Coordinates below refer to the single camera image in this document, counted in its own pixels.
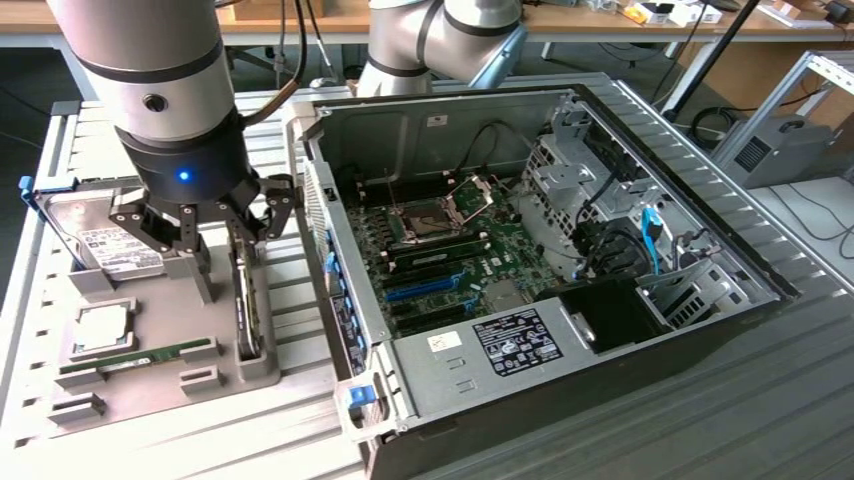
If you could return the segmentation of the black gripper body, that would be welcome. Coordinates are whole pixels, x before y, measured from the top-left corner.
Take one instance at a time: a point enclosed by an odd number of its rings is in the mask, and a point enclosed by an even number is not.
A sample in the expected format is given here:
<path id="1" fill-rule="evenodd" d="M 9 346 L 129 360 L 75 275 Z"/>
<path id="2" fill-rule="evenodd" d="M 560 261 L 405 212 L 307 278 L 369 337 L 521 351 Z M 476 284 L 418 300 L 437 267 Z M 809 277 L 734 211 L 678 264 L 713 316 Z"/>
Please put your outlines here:
<path id="1" fill-rule="evenodd" d="M 226 116 L 211 131 L 189 140 L 146 140 L 122 129 L 117 134 L 155 208 L 222 201 L 246 209 L 258 197 L 261 183 L 239 115 Z"/>

